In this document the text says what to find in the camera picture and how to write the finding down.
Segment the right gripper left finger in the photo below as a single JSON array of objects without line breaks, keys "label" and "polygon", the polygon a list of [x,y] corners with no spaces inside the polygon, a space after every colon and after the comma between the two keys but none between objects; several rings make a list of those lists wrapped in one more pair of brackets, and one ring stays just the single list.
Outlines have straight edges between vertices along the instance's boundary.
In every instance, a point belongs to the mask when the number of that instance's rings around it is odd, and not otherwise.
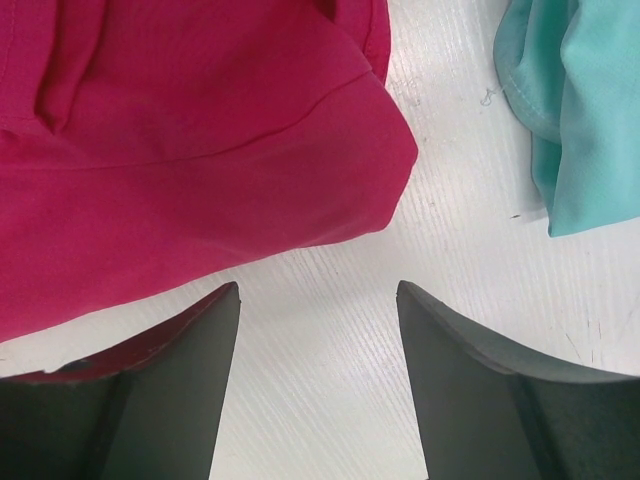
[{"label": "right gripper left finger", "polygon": [[239,326],[228,283],[59,370],[1,382],[5,479],[206,479]]}]

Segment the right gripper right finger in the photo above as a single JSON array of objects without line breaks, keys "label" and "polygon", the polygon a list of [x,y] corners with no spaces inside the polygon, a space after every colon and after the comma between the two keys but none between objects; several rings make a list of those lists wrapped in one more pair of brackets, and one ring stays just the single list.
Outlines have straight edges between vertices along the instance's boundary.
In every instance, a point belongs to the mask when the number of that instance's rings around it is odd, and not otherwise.
[{"label": "right gripper right finger", "polygon": [[432,479],[635,479],[639,380],[515,342],[403,281],[397,310]]}]

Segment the pink t shirt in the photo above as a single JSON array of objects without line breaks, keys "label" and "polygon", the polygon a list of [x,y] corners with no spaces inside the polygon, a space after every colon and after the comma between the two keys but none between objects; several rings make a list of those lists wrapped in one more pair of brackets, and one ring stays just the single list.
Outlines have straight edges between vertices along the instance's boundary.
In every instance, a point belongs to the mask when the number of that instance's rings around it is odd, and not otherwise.
[{"label": "pink t shirt", "polygon": [[5,1],[1,338],[390,223],[384,1]]}]

